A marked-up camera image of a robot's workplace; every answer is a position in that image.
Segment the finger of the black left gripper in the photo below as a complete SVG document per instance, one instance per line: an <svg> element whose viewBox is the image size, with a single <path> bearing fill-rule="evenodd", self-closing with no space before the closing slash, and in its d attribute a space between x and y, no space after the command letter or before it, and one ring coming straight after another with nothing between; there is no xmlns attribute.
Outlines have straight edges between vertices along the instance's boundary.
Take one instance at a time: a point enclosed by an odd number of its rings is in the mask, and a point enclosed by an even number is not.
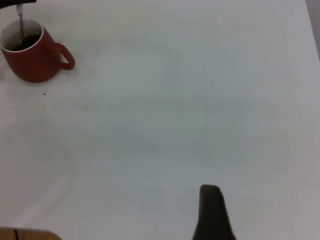
<svg viewBox="0 0 320 240"><path fill-rule="evenodd" d="M0 0L0 9L7 8L14 5L23 5L29 3L36 3L37 0Z"/></svg>

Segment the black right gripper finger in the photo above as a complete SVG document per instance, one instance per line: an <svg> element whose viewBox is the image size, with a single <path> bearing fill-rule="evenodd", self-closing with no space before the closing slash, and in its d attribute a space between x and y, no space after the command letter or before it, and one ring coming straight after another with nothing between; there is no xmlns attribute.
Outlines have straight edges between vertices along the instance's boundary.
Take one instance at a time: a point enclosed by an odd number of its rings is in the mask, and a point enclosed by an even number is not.
<svg viewBox="0 0 320 240"><path fill-rule="evenodd" d="M199 212L194 240L235 240L221 189L204 184L199 190Z"/></svg>

